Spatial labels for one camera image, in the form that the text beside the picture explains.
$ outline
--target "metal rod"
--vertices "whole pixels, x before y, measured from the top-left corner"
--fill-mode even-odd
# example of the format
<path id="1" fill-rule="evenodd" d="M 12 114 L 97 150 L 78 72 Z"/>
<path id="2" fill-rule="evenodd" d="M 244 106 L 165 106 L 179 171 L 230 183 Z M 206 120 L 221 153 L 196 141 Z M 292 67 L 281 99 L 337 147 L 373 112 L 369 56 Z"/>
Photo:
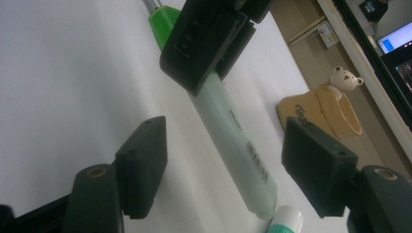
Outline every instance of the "metal rod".
<path id="1" fill-rule="evenodd" d="M 161 7 L 159 0 L 143 0 L 149 13 L 152 14 L 157 8 Z"/>

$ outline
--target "white table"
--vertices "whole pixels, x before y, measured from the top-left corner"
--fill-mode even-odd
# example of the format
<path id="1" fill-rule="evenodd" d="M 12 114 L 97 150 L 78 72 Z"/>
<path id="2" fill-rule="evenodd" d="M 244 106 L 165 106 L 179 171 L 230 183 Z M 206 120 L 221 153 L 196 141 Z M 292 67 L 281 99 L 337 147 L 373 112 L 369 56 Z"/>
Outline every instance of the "white table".
<path id="1" fill-rule="evenodd" d="M 0 3 L 0 203 L 21 216 L 68 194 L 80 170 L 111 163 L 142 121 L 166 116 L 164 177 L 148 217 L 126 217 L 125 232 L 265 232 L 188 95 L 159 69 L 147 17 L 139 0 Z M 278 206 L 303 212 L 302 232 L 347 232 L 345 218 L 318 218 L 281 164 L 275 105 L 308 87 L 271 16 L 224 82 L 278 185 Z"/>

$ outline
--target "black mount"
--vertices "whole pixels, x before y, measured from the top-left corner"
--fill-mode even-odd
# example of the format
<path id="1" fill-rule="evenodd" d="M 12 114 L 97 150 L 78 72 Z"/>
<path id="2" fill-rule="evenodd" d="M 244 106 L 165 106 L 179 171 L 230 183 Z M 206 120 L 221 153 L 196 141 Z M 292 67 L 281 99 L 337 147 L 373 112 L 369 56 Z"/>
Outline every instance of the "black mount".
<path id="1" fill-rule="evenodd" d="M 357 170 L 358 157 L 308 121 L 288 118 L 282 163 L 320 217 L 351 210 L 350 232 L 403 233 L 412 229 L 412 186 L 380 166 Z"/>
<path id="2" fill-rule="evenodd" d="M 166 164 L 166 119 L 158 116 L 134 131 L 113 164 L 79 172 L 71 194 L 17 218 L 0 205 L 0 233 L 121 233 L 121 211 L 131 219 L 149 213 Z"/>
<path id="3" fill-rule="evenodd" d="M 161 53 L 161 69 L 192 95 L 216 70 L 223 79 L 273 0 L 187 0 Z"/>

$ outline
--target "white cap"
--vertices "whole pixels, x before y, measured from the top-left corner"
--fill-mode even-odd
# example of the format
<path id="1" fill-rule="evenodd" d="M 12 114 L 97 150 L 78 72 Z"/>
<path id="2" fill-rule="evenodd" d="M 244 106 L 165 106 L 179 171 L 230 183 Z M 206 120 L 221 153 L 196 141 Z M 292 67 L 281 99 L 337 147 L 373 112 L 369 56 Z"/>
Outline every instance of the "white cap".
<path id="1" fill-rule="evenodd" d="M 284 225 L 294 233 L 299 233 L 303 224 L 303 214 L 291 206 L 281 206 L 270 225 Z"/>

